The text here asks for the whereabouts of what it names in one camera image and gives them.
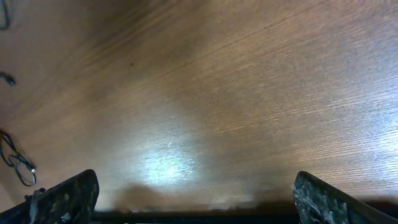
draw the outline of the brown wooden surface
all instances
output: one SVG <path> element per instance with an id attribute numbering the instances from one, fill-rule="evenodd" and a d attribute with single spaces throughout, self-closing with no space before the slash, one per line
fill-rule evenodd
<path id="1" fill-rule="evenodd" d="M 396 3 L 17 1 L 0 127 L 49 188 L 94 169 L 97 209 L 292 201 L 306 170 L 398 195 Z M 24 187 L 0 162 L 19 203 Z"/>

